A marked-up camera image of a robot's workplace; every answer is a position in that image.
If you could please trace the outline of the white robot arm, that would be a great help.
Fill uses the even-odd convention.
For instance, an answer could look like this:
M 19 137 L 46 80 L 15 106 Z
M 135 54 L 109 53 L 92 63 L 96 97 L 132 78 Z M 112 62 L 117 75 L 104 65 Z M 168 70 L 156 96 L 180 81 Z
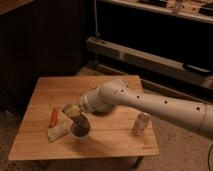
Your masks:
M 67 104 L 62 112 L 78 121 L 82 113 L 108 112 L 117 105 L 151 114 L 213 140 L 212 104 L 139 93 L 130 89 L 123 79 L 115 79 L 98 85 L 84 93 L 77 105 Z

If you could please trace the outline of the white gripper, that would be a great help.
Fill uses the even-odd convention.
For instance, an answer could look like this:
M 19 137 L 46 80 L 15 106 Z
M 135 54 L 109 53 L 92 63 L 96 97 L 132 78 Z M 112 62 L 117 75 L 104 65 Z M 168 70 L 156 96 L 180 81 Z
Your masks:
M 80 109 L 83 112 L 91 113 L 95 112 L 100 107 L 100 99 L 96 91 L 89 91 L 83 94 L 78 102 Z M 78 117 L 81 114 L 78 106 L 72 106 L 71 104 L 66 104 L 62 108 L 62 112 L 67 114 L 69 118 Z

